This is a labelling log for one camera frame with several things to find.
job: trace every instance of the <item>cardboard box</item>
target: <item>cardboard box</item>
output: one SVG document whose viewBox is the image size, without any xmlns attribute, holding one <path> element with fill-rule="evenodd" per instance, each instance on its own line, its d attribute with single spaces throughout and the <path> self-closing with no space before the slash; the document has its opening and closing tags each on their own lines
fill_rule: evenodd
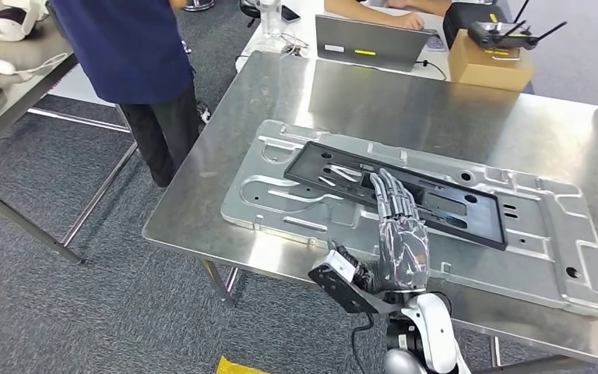
<svg viewBox="0 0 598 374">
<path fill-rule="evenodd" d="M 452 82 L 522 91 L 533 78 L 528 51 L 519 49 L 518 61 L 494 60 L 490 53 L 469 38 L 467 30 L 457 33 L 448 54 Z"/>
</svg>

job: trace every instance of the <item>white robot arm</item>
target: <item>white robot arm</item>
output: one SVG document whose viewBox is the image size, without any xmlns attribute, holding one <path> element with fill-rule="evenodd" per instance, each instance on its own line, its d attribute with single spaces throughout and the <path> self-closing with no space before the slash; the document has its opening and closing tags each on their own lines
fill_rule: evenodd
<svg viewBox="0 0 598 374">
<path fill-rule="evenodd" d="M 426 291 L 427 229 L 412 195 L 385 169 L 370 178 L 378 201 L 379 261 L 361 263 L 329 240 L 329 254 L 308 276 L 349 313 L 389 316 L 386 374 L 470 374 L 448 308 Z M 375 296 L 380 293 L 384 300 Z"/>
</svg>

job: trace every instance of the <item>black pants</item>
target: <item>black pants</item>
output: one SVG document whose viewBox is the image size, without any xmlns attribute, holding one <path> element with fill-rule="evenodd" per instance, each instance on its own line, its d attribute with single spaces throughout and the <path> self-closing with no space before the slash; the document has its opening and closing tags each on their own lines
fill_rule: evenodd
<svg viewBox="0 0 598 374">
<path fill-rule="evenodd" d="M 119 104 L 159 187 L 171 183 L 199 135 L 194 84 L 161 104 Z"/>
</svg>

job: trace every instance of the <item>vr headset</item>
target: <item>vr headset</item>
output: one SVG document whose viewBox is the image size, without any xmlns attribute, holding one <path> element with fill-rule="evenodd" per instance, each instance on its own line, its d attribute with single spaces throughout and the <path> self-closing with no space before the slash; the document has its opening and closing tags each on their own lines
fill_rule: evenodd
<svg viewBox="0 0 598 374">
<path fill-rule="evenodd" d="M 10 7 L 0 10 L 0 41 L 21 41 L 33 32 L 44 14 L 37 0 L 28 1 L 28 10 Z"/>
</svg>

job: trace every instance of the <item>yellow floor marking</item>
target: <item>yellow floor marking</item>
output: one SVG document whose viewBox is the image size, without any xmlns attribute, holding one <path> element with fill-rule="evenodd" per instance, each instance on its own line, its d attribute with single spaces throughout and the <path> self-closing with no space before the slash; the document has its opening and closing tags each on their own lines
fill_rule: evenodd
<svg viewBox="0 0 598 374">
<path fill-rule="evenodd" d="M 219 359 L 219 365 L 216 367 L 215 374 L 266 374 L 257 369 L 247 368 L 246 366 L 235 364 L 228 361 L 224 356 Z"/>
</svg>

